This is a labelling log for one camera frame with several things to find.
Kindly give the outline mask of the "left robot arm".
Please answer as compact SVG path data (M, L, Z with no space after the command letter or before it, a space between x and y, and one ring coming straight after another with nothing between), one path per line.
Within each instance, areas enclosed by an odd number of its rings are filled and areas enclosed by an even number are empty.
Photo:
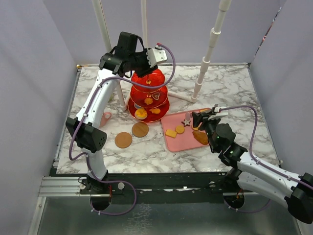
M108 187L105 179L108 171L102 152L107 134L99 130L99 126L110 96L124 80L125 73L135 71L145 76L157 68L149 64L148 49L143 47L137 52L137 44L143 44L138 35L120 33L117 45L100 59L98 76L85 104L75 118L66 120L66 128L71 135L69 159L74 161L83 155L86 157L88 176L93 179L91 187L97 193L105 192Z

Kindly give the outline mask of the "pink mug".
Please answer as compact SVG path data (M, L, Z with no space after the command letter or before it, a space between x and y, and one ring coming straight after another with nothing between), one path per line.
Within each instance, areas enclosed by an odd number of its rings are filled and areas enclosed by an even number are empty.
M102 114L99 127L103 127L112 118L111 112L104 112Z

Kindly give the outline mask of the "yellow donut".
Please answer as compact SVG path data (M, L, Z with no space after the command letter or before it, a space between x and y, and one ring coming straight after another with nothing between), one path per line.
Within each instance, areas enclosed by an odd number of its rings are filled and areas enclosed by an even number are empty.
M135 118L138 120L144 120L147 118L148 114L147 111L143 108L137 109L134 113Z

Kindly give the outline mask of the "orange fish cookie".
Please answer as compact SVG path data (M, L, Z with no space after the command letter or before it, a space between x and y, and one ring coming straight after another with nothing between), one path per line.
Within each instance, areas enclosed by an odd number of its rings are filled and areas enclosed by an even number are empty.
M151 108L149 110L152 114L158 115L160 114L161 110L159 108Z

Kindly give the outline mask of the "red three-tier stand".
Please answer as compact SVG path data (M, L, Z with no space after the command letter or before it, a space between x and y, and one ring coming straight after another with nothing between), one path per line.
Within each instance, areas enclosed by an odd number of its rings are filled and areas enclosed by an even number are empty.
M138 77L135 73L131 81L149 86L159 86L165 83L165 76L157 69L145 77ZM128 109L130 114L139 121L151 123L161 120L169 111L168 89L147 89L138 85L131 86Z

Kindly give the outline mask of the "metal tongs pink tips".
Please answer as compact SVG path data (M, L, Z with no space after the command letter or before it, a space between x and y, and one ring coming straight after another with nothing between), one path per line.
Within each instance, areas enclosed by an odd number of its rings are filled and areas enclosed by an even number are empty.
M190 119L191 119L191 114L190 114L189 112L186 112L186 113L185 113L185 119L186 119L187 121L190 121Z

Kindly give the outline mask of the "star gingerbread cookie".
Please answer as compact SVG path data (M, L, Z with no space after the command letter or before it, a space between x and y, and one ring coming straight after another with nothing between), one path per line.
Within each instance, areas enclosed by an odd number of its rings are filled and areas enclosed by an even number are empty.
M190 126L191 125L191 120L184 119L181 123L183 124L184 127Z

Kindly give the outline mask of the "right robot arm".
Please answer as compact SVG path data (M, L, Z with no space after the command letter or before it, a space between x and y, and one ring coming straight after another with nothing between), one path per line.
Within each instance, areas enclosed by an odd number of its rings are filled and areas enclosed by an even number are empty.
M313 176L299 175L274 166L235 142L235 133L221 118L227 116L229 108L215 106L211 110L192 112L193 126L207 135L211 152L232 170L225 178L229 191L239 188L256 192L285 208L297 220L313 222Z

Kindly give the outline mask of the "brown croissant bread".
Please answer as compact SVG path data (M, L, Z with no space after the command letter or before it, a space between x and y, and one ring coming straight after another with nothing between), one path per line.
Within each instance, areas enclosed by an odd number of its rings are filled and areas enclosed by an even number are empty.
M198 141L202 145L208 145L208 137L206 133L200 131L193 131L192 134L196 141Z

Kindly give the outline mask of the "swirl butter cookie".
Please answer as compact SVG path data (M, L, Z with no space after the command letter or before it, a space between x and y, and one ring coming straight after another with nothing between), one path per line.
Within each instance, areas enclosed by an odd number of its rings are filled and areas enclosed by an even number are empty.
M147 105L150 105L153 103L153 99L151 97L147 97L144 99L144 103Z

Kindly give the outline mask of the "heart gingerbread cookie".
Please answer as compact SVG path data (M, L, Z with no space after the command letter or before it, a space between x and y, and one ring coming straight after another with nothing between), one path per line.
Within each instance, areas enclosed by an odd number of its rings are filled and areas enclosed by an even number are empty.
M156 93L153 93L153 94L151 95L151 97L152 97L154 100L159 100L160 95L161 95L160 92L156 92Z

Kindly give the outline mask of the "rectangular yellow biscuit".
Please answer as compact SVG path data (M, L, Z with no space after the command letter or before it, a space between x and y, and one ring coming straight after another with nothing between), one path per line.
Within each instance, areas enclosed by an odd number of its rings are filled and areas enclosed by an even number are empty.
M171 137L171 138L176 138L177 132L171 129L167 129L165 132L165 136Z

